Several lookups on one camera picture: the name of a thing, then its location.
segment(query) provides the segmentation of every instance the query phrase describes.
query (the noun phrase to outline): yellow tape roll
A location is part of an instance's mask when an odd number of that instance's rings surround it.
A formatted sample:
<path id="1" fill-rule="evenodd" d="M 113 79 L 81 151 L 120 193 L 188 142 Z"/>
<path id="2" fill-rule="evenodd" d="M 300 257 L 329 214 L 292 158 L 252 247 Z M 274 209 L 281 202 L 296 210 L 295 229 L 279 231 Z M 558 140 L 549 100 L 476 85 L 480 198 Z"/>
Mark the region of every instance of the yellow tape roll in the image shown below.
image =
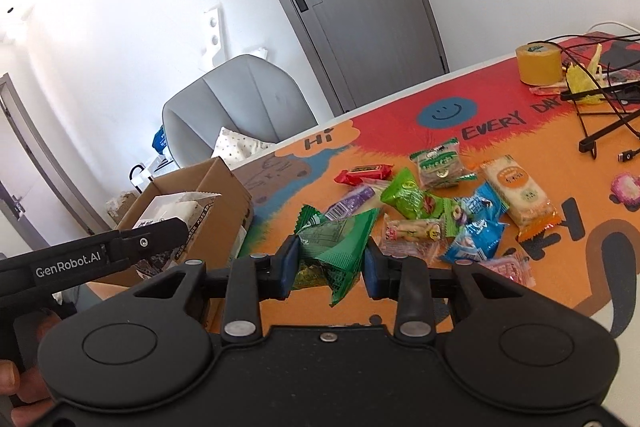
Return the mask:
<path id="1" fill-rule="evenodd" d="M 529 86 L 549 86 L 562 80 L 560 49 L 551 44 L 527 44 L 516 50 L 520 79 Z"/>

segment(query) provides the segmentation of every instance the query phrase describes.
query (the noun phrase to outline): gray chair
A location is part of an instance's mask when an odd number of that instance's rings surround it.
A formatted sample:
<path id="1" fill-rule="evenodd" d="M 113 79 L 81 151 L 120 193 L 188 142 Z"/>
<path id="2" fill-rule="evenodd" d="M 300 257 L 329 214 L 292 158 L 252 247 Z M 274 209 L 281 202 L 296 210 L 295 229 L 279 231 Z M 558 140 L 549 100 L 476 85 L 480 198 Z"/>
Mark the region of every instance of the gray chair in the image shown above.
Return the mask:
<path id="1" fill-rule="evenodd" d="M 179 167 L 211 158 L 220 128 L 277 143 L 317 124 L 293 79 L 253 55 L 232 58 L 176 94 L 162 109 Z"/>

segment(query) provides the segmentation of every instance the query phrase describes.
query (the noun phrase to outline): finger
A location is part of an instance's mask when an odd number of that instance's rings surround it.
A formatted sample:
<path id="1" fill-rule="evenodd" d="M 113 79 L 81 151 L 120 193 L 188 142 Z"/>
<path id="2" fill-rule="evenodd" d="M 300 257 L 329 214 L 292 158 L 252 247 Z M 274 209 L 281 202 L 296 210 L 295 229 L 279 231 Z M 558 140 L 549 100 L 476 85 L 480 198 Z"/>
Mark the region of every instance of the finger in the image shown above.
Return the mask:
<path id="1" fill-rule="evenodd" d="M 16 407 L 11 411 L 15 427 L 28 427 L 53 407 L 53 400 L 43 400 L 33 405 Z"/>
<path id="2" fill-rule="evenodd" d="M 36 339 L 39 341 L 47 334 L 53 326 L 60 322 L 60 317 L 58 317 L 55 313 L 51 312 L 51 314 L 44 319 L 40 325 L 38 326 L 38 330 L 36 330 Z"/>
<path id="3" fill-rule="evenodd" d="M 45 398 L 50 398 L 47 386 L 37 367 L 31 367 L 20 375 L 20 388 L 18 398 L 24 403 L 34 403 Z"/>
<path id="4" fill-rule="evenodd" d="M 0 360 L 0 395 L 11 396 L 20 386 L 20 373 L 11 360 Z"/>

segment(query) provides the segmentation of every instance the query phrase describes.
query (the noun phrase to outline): purple snack wrapper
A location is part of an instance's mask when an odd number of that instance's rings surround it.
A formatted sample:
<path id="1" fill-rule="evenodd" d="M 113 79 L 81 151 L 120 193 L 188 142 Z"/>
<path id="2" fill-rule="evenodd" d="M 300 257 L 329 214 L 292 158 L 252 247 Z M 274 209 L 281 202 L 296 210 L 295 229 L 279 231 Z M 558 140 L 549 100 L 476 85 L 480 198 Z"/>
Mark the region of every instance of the purple snack wrapper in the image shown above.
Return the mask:
<path id="1" fill-rule="evenodd" d="M 331 221 L 340 221 L 353 216 L 363 204 L 376 195 L 369 185 L 359 185 L 337 203 L 332 204 L 324 215 Z"/>

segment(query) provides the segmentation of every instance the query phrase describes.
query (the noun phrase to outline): white cushion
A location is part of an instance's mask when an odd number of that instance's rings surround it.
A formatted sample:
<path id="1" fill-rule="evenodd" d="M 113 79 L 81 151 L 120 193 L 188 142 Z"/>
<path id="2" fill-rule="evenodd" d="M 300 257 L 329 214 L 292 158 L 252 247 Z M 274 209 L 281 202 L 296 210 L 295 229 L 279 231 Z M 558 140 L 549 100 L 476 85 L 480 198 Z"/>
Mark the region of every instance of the white cushion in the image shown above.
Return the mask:
<path id="1" fill-rule="evenodd" d="M 223 127 L 220 129 L 211 157 L 219 156 L 232 169 L 242 160 L 246 160 L 249 156 L 267 149 L 271 145 L 273 143 L 262 142 Z"/>

